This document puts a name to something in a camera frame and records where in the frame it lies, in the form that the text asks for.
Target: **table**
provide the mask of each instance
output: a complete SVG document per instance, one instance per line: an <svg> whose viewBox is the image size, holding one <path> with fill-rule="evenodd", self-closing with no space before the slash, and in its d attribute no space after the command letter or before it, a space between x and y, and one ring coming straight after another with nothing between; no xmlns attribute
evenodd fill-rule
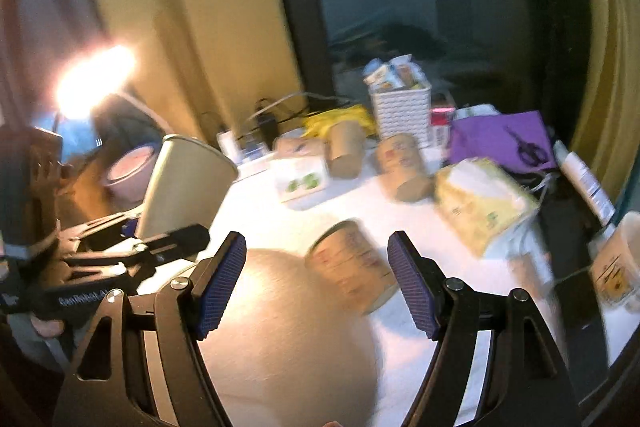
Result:
<svg viewBox="0 0 640 427"><path fill-rule="evenodd" d="M433 157L426 159L433 169ZM447 277L459 277L476 291L507 295L514 287L527 288L511 272L507 263L508 252L491 260L474 257L449 225L441 220L432 201L407 204L387 199L369 161L366 161L358 179L333 180L327 190L288 203L277 200L269 171L236 182L210 229L209 248L200 257L215 253L232 230L245 236L248 248L284 250L302 256L324 230L338 221L351 218L361 221L380 251L385 251L391 233L404 230L417 250L434 259ZM530 243L529 249L541 248L534 241ZM156 285L165 282L184 266L184 262L180 262L161 267L153 279L143 283L141 291L154 291ZM537 299L536 304L556 337L558 327L548 302ZM370 314L369 320L383 351L383 360L378 361L378 403L371 426L400 425L424 378L436 344L416 330L400 292ZM624 308L605 311L604 322L611 365L636 331L640 315L631 314ZM458 423L469 421L475 415L489 341L490 332L479 332Z"/></svg>

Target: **basket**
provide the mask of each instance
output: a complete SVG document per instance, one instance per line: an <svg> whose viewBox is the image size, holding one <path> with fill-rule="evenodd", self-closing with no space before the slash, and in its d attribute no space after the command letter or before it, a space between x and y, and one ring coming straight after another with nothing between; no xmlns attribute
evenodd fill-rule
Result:
<svg viewBox="0 0 640 427"><path fill-rule="evenodd" d="M414 135L418 147L428 147L431 124L431 84L422 89L398 89L372 92L371 100L378 121L380 139L394 134Z"/></svg>

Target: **large paper cup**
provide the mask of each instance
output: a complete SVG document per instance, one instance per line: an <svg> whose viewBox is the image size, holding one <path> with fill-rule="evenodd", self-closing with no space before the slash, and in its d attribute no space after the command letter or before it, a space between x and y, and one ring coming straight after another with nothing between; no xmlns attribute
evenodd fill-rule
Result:
<svg viewBox="0 0 640 427"><path fill-rule="evenodd" d="M355 120L344 120L329 130L329 172L334 178L352 180L362 171L364 142L362 126Z"/></svg>
<svg viewBox="0 0 640 427"><path fill-rule="evenodd" d="M363 314L384 304L396 278L355 221L341 221L309 249L305 264L340 288L349 306Z"/></svg>
<svg viewBox="0 0 640 427"><path fill-rule="evenodd" d="M146 239L195 223L209 228L237 177L236 165L213 147L194 138L165 136L136 237Z"/></svg>
<svg viewBox="0 0 640 427"><path fill-rule="evenodd" d="M411 203L433 192L433 181L412 135L396 134L382 140L376 154L383 171L380 181L390 198Z"/></svg>
<svg viewBox="0 0 640 427"><path fill-rule="evenodd" d="M640 213L623 217L593 261L591 276L610 307L621 306L640 289Z"/></svg>

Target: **scissors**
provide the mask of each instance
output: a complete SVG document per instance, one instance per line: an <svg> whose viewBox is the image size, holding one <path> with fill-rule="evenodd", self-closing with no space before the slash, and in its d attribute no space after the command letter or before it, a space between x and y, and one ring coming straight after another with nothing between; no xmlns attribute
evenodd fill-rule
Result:
<svg viewBox="0 0 640 427"><path fill-rule="evenodd" d="M549 161L549 155L542 147L533 142L524 141L520 136L515 134L511 129L505 126L507 131L518 144L518 156L520 161L529 167L540 167Z"/></svg>

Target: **purple paper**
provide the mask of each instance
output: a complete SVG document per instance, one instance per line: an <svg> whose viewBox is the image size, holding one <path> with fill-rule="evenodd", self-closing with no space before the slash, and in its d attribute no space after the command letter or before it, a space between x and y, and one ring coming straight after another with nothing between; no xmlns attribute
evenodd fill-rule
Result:
<svg viewBox="0 0 640 427"><path fill-rule="evenodd" d="M490 158L511 172L535 172L556 167L538 111L455 120L451 127L451 163L466 158Z"/></svg>

